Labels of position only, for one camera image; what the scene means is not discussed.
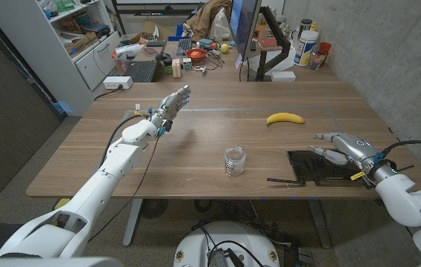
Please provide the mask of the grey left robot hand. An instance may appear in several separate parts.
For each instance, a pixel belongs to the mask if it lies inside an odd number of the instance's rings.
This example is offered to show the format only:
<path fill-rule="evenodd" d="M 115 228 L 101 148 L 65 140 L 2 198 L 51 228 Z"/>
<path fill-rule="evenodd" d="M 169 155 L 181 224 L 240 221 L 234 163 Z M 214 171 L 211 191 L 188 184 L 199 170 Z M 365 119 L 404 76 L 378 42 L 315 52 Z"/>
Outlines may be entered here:
<path fill-rule="evenodd" d="M 185 85 L 166 96 L 158 108 L 150 115 L 150 121 L 157 127 L 158 135 L 171 130 L 173 120 L 181 108 L 189 102 L 190 86 Z"/>

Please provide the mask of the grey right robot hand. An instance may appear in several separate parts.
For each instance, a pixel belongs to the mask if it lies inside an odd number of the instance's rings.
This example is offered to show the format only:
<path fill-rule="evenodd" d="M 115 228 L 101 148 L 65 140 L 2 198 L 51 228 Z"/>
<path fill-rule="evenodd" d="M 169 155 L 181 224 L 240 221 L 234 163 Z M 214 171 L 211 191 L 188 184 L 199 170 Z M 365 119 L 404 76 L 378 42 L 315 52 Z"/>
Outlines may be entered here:
<path fill-rule="evenodd" d="M 308 146 L 308 150 L 323 156 L 335 165 L 354 163 L 365 174 L 368 174 L 375 165 L 376 150 L 364 139 L 347 133 L 318 133 L 314 138 L 331 142 L 337 151 L 312 145 Z"/>

